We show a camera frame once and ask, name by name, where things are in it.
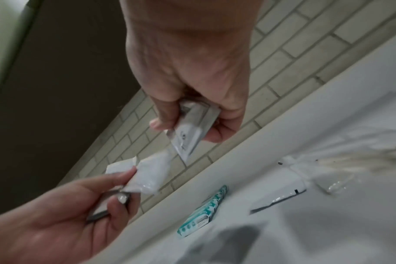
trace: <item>brick wall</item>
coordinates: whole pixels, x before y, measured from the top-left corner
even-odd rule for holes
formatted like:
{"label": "brick wall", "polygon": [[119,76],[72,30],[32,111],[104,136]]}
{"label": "brick wall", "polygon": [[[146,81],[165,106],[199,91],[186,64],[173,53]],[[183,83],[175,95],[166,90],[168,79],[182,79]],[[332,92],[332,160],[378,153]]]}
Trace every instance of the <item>brick wall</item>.
{"label": "brick wall", "polygon": [[[252,35],[249,101],[241,130],[222,144],[201,142],[187,163],[175,156],[160,193],[141,197],[138,216],[394,35],[396,0],[265,1]],[[60,184],[168,146],[163,133],[148,128],[155,117],[153,103],[140,90]]]}

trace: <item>gray brick wall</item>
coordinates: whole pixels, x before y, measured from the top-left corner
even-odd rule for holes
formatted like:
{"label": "gray brick wall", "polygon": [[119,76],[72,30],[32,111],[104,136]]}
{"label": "gray brick wall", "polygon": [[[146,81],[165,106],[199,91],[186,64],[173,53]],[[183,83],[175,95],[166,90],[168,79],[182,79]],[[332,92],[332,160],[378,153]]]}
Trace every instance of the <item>gray brick wall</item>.
{"label": "gray brick wall", "polygon": [[[396,0],[265,1],[252,34],[250,93],[240,131],[222,144],[201,142],[187,163],[172,160],[159,194],[141,196],[136,218],[304,97],[396,35]],[[139,91],[59,184],[148,157],[169,145],[148,127],[156,111]]]}

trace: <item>fingernail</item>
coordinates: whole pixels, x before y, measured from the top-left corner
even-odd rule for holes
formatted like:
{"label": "fingernail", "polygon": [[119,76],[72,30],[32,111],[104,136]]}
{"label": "fingernail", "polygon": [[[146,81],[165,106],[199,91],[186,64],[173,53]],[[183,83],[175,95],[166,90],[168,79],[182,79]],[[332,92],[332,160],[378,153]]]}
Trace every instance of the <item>fingernail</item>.
{"label": "fingernail", "polygon": [[150,121],[149,126],[150,126],[151,128],[156,128],[156,126],[158,125],[158,123],[159,123],[159,119],[158,119],[158,118],[155,118],[155,119],[153,119],[152,121]]}

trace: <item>hand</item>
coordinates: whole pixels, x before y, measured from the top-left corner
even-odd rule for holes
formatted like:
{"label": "hand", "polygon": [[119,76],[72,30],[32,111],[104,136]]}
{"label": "hand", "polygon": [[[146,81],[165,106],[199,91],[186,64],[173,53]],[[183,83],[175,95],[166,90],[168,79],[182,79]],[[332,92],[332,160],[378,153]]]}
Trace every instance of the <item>hand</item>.
{"label": "hand", "polygon": [[136,168],[78,180],[0,215],[0,263],[80,263],[107,247],[137,213],[140,194],[130,194],[127,208],[117,198],[110,216],[86,223],[102,192],[126,184]]}
{"label": "hand", "polygon": [[222,142],[242,124],[248,98],[249,43],[260,0],[121,0],[127,23],[127,57],[159,118],[173,128],[178,101],[205,97],[221,108],[205,140]]}

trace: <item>finger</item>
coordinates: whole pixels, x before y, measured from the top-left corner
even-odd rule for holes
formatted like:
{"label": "finger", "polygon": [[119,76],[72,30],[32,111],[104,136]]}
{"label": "finger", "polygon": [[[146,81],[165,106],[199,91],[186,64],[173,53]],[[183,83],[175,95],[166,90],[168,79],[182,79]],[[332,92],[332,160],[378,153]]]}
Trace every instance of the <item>finger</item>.
{"label": "finger", "polygon": [[140,194],[131,193],[130,201],[128,202],[128,217],[132,219],[135,215],[137,215],[138,208],[140,207]]}
{"label": "finger", "polygon": [[118,235],[128,224],[127,209],[116,196],[112,196],[107,203],[107,210],[110,213],[111,232],[115,233],[110,235]]}
{"label": "finger", "polygon": [[118,185],[126,184],[137,172],[136,167],[122,173],[101,175],[89,179],[79,180],[77,183],[96,193],[105,192]]}
{"label": "finger", "polygon": [[226,141],[235,133],[237,133],[237,131],[240,130],[240,126],[242,125],[244,111],[238,110],[234,112],[235,113],[231,113],[231,111],[229,111],[229,113],[222,112],[220,114],[219,123],[210,128],[203,140],[213,143],[220,143]]}
{"label": "finger", "polygon": [[171,129],[179,118],[178,101],[165,102],[151,97],[158,110],[158,118],[150,121],[150,127],[155,130]]}

